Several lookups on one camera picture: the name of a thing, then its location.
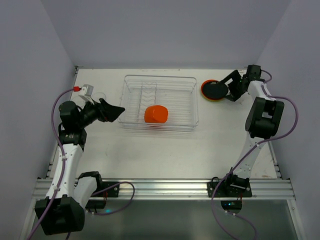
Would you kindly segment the green plate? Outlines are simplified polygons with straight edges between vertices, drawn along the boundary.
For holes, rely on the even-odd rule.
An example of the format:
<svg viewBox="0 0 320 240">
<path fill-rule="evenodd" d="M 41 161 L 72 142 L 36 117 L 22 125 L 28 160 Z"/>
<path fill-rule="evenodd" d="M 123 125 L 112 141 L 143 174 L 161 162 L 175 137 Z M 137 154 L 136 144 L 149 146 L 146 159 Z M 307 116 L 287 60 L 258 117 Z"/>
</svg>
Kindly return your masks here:
<svg viewBox="0 0 320 240">
<path fill-rule="evenodd" d="M 224 100 L 224 98 L 219 98 L 219 99 L 212 99 L 212 98 L 208 98 L 206 96 L 203 96 L 203 98 L 207 101 L 210 101 L 210 102 L 220 102 L 222 100 Z"/>
</svg>

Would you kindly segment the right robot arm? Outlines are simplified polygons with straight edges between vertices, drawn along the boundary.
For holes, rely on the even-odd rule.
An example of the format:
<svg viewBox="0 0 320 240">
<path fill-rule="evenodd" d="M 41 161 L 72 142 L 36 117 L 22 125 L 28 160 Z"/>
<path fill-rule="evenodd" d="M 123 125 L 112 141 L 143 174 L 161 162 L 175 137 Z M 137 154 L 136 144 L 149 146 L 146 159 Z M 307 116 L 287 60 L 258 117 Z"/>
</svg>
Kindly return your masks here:
<svg viewBox="0 0 320 240">
<path fill-rule="evenodd" d="M 253 104 L 245 121 L 247 135 L 241 156 L 229 173 L 218 182 L 213 196 L 236 197 L 241 194 L 252 196 L 250 190 L 252 168 L 262 147 L 279 129 L 285 104 L 265 93 L 263 90 L 265 80 L 261 75 L 261 67 L 252 64 L 247 67 L 244 75 L 234 70 L 221 81 L 228 88 L 226 99 L 235 102 L 243 94 L 248 93 Z"/>
</svg>

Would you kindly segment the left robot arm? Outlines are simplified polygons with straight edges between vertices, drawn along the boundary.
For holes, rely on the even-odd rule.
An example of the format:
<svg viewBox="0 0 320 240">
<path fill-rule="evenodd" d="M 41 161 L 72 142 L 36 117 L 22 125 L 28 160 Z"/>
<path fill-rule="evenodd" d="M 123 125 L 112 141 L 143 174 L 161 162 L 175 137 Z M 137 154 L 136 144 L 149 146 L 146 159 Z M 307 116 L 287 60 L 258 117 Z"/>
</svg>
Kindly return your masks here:
<svg viewBox="0 0 320 240">
<path fill-rule="evenodd" d="M 35 213 L 47 236 L 83 229 L 86 205 L 91 195 L 103 186 L 97 171 L 77 176 L 87 139 L 85 128 L 94 121 L 112 123 L 125 111 L 125 108 L 111 105 L 102 98 L 86 102 L 83 108 L 73 101 L 65 101 L 58 109 L 61 119 L 58 162 L 45 198 L 35 204 Z"/>
</svg>

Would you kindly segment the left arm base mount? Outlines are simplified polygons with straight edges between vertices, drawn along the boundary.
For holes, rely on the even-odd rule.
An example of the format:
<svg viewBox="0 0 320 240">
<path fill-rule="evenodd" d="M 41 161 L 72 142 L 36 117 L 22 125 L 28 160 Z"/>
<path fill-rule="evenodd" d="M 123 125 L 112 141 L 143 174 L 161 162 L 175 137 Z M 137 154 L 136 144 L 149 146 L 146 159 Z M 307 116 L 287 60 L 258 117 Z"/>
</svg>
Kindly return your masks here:
<svg viewBox="0 0 320 240">
<path fill-rule="evenodd" d="M 111 185 L 110 182 L 107 182 L 106 187 L 104 187 L 103 182 L 96 181 L 95 178 L 90 177 L 89 179 L 87 179 L 85 181 L 85 187 L 83 187 L 83 189 L 85 189 L 84 194 L 83 194 L 83 197 L 84 197 L 83 204 L 88 203 L 91 196 L 102 195 L 103 200 L 104 200 L 104 207 L 105 207 L 106 203 L 107 203 L 109 191 L 111 191 L 111 196 L 118 197 L 119 185 L 120 185 L 119 182 L 114 182 L 113 185 Z M 115 214 L 115 213 L 119 212 L 120 210 L 114 210 L 114 211 L 108 210 L 106 212 L 100 213 L 100 212 L 97 212 L 96 204 L 90 203 L 89 207 L 87 208 L 86 211 L 91 215 L 107 216 L 107 215 Z"/>
</svg>

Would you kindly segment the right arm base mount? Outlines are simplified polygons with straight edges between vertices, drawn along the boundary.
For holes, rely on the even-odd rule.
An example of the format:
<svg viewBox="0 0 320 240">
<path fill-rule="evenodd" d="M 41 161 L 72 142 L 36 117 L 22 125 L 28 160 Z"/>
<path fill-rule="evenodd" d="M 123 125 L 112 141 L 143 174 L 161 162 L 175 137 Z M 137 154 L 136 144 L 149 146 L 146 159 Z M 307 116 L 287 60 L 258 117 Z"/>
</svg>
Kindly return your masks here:
<svg viewBox="0 0 320 240">
<path fill-rule="evenodd" d="M 253 196 L 249 178 L 240 178 L 233 173 L 223 180 L 215 192 L 218 198 L 235 198 L 235 200 L 221 200 L 221 207 L 233 214 L 238 214 L 243 207 L 243 198 Z"/>
</svg>

